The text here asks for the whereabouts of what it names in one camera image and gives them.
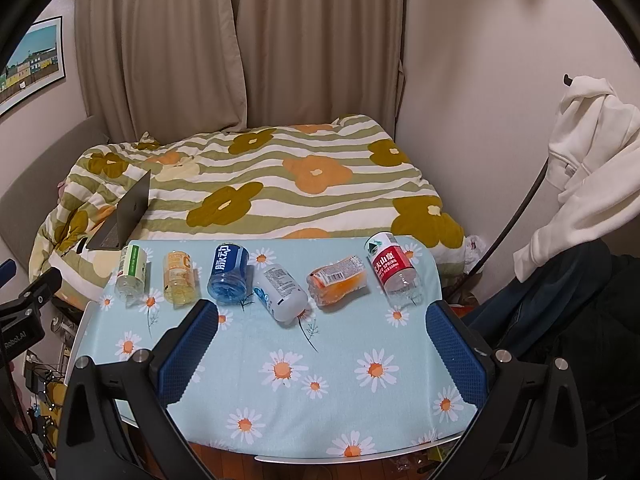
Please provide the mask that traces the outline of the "red label cut bottle cup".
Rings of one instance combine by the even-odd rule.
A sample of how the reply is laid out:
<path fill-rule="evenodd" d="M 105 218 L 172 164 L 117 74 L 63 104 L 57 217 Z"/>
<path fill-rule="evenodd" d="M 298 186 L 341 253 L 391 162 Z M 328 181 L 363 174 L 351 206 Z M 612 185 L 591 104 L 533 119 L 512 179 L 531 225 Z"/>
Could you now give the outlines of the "red label cut bottle cup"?
<path fill-rule="evenodd" d="M 393 308 L 418 306 L 423 301 L 419 273 L 392 233 L 378 232 L 372 235 L 364 244 L 364 250 Z"/>

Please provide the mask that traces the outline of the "green label clear cup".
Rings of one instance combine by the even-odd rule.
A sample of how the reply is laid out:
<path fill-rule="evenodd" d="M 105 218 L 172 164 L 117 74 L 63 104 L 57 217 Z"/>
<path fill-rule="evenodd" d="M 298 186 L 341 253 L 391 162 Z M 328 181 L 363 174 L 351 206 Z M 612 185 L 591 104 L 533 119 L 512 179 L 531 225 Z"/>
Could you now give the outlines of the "green label clear cup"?
<path fill-rule="evenodd" d="M 115 274 L 115 292 L 125 304 L 133 304 L 145 291 L 148 256 L 138 244 L 128 244 L 119 255 Z"/>

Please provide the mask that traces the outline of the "yellow orange bottle cup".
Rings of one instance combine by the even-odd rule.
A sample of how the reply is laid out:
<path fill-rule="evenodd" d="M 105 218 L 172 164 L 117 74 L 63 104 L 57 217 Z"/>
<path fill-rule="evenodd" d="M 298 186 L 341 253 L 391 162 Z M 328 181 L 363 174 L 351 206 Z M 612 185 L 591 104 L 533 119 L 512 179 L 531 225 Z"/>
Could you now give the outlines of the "yellow orange bottle cup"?
<path fill-rule="evenodd" d="M 163 262 L 164 296 L 176 308 L 195 300 L 194 272 L 186 252 L 168 252 Z"/>

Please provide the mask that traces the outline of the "blue bottle cup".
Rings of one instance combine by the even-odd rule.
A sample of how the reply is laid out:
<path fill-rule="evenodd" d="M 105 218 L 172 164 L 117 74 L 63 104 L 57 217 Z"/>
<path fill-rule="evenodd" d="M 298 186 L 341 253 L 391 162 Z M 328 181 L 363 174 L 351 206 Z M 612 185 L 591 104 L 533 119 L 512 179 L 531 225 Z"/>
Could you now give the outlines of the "blue bottle cup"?
<path fill-rule="evenodd" d="M 237 244 L 216 248 L 207 291 L 216 304 L 239 304 L 247 294 L 248 251 Z"/>

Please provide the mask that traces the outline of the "white blue label cup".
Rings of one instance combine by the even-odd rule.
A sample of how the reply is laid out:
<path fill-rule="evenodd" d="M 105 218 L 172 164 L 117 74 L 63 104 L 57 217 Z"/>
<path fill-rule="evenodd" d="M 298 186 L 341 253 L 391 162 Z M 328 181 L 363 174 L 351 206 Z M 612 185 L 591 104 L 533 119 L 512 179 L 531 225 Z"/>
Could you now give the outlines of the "white blue label cup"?
<path fill-rule="evenodd" d="M 280 264 L 258 269 L 253 278 L 254 296 L 280 324 L 291 324 L 308 306 L 306 292 Z"/>

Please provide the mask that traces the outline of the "orange crumpled bottle cup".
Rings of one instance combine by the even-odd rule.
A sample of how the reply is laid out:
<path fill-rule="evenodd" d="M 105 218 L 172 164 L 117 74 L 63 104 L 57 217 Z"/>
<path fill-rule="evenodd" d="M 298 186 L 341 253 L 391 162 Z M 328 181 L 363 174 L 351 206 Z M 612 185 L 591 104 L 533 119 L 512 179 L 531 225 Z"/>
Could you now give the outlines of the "orange crumpled bottle cup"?
<path fill-rule="evenodd" d="M 325 308 L 337 304 L 352 292 L 365 288 L 367 271 L 358 256 L 349 256 L 311 271 L 306 282 L 314 303 Z"/>

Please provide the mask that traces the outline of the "dark clothes pile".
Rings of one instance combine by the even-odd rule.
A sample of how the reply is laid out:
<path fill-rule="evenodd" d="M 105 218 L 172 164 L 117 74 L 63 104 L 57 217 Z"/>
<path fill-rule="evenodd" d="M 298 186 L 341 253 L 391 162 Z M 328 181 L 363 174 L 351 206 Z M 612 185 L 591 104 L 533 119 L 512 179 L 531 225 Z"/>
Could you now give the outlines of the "dark clothes pile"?
<path fill-rule="evenodd" d="M 639 460 L 639 260 L 602 240 L 561 252 L 465 315 L 494 349 L 524 362 L 566 359 L 584 413 L 590 470 Z"/>

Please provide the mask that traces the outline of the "black slanted rod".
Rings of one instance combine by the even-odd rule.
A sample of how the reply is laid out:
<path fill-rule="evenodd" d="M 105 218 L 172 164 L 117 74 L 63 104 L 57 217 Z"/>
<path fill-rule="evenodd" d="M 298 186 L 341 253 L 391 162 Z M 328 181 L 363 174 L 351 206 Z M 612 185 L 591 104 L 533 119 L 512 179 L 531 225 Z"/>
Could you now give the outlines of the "black slanted rod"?
<path fill-rule="evenodd" d="M 483 266 L 485 265 L 485 263 L 491 258 L 491 256 L 500 247 L 500 245 L 503 243 L 506 237 L 510 234 L 514 226 L 518 223 L 518 220 L 521 219 L 521 216 L 526 211 L 528 205 L 534 199 L 535 195 L 537 194 L 539 188 L 542 185 L 542 182 L 544 182 L 544 177 L 546 176 L 548 166 L 549 166 L 549 159 L 546 159 L 544 161 L 544 164 L 540 168 L 532 186 L 524 196 L 521 203 L 518 205 L 518 208 L 516 208 L 516 211 L 514 211 L 513 216 L 510 218 L 508 222 L 506 222 L 506 225 L 501 230 L 501 232 L 496 237 L 496 239 L 491 243 L 491 245 L 488 247 L 486 252 L 484 252 L 484 254 L 480 257 L 480 260 L 478 260 L 477 263 L 475 263 L 474 266 L 472 266 L 472 269 L 470 270 L 470 272 L 465 274 L 462 280 L 457 285 L 454 285 L 454 287 L 450 289 L 449 292 L 444 293 L 444 299 L 446 301 L 451 301 L 459 295 L 459 292 L 462 291 L 462 288 L 466 285 L 466 283 L 471 281 L 471 278 L 474 278 L 474 276 L 478 272 L 480 272 L 480 270 L 483 269 Z"/>

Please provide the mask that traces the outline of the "dark grey laptop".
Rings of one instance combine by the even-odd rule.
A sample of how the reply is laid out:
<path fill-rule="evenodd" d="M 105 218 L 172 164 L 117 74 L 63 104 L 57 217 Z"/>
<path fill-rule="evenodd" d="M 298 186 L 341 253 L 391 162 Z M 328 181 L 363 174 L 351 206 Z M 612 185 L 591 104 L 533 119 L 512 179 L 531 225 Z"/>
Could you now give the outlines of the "dark grey laptop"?
<path fill-rule="evenodd" d="M 115 211 L 88 241 L 88 250 L 121 250 L 128 242 L 149 206 L 151 173 L 143 177 L 122 196 Z"/>

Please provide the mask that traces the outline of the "daisy print blue tablecloth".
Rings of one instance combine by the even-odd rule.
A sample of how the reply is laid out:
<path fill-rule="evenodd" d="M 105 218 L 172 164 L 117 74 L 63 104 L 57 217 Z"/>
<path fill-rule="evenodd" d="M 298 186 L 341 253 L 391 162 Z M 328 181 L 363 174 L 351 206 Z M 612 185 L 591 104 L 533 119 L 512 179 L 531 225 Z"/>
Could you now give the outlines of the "daisy print blue tablecloth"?
<path fill-rule="evenodd" d="M 430 251 L 410 236 L 400 247 L 421 273 L 424 303 L 392 307 L 363 250 L 365 238 L 234 240 L 256 271 L 280 264 L 306 287 L 319 266 L 357 255 L 367 287 L 333 307 L 309 299 L 299 321 L 278 324 L 250 297 L 218 304 L 218 330 L 186 391 L 169 414 L 186 440 L 278 460 L 346 460 L 403 451 L 463 432 L 476 408 L 463 401 L 428 338 L 425 309 L 440 299 Z M 151 255 L 148 290 L 127 307 L 114 281 L 98 296 L 78 356 L 96 364 L 126 361 L 152 349 L 189 307 L 176 309 L 163 293 L 163 258 L 186 252 L 203 298 L 220 240 L 140 240 Z"/>

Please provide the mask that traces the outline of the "white hooded sweatshirt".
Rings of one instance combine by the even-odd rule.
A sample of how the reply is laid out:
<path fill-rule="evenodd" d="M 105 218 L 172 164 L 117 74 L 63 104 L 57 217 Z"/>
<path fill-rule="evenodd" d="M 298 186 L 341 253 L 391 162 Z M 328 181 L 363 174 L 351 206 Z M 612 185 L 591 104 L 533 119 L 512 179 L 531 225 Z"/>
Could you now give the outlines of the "white hooded sweatshirt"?
<path fill-rule="evenodd" d="M 548 144 L 546 180 L 559 210 L 514 252 L 524 282 L 564 250 L 611 233 L 639 215 L 639 109 L 604 78 L 576 76 Z"/>

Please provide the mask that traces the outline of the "floral striped bed quilt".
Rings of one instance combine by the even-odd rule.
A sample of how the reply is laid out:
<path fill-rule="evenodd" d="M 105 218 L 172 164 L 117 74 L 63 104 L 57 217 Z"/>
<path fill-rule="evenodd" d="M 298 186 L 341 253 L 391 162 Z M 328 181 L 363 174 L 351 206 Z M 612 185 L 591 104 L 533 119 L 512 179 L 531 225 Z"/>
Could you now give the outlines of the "floral striped bed quilt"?
<path fill-rule="evenodd" d="M 57 268 L 61 297 L 83 307 L 102 295 L 116 260 L 81 248 L 142 178 L 150 204 L 134 238 L 249 238 L 409 235 L 412 261 L 435 259 L 443 283 L 463 271 L 465 235 L 433 185 L 372 118 L 328 124 L 201 132 L 163 144 L 98 144 L 75 156 L 63 193 L 29 255 L 36 278 Z"/>

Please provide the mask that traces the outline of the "beige curtain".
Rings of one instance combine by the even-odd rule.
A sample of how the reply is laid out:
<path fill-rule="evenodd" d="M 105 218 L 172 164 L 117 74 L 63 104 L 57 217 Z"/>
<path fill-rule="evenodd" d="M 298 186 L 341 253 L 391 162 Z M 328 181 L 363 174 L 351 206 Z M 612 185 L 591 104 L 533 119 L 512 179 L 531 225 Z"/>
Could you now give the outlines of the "beige curtain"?
<path fill-rule="evenodd" d="M 395 128 L 405 0 L 76 0 L 85 107 L 117 141 L 320 124 Z"/>

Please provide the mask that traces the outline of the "framed wall picture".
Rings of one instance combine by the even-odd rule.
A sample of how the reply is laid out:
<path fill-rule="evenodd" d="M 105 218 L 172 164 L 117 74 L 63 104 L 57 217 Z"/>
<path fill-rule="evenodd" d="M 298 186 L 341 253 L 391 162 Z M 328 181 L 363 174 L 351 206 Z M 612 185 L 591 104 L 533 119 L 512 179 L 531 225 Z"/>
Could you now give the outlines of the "framed wall picture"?
<path fill-rule="evenodd" d="M 62 16 L 35 22 L 1 70 L 0 115 L 65 77 Z"/>

